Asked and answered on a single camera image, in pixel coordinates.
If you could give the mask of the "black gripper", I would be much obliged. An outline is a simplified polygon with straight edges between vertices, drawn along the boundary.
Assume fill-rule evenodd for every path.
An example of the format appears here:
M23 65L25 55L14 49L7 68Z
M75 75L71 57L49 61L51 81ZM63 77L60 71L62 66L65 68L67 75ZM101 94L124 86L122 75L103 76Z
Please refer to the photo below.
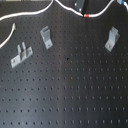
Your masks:
M88 3L88 0L76 0L75 2L75 9L77 11L82 11L83 9L86 8Z

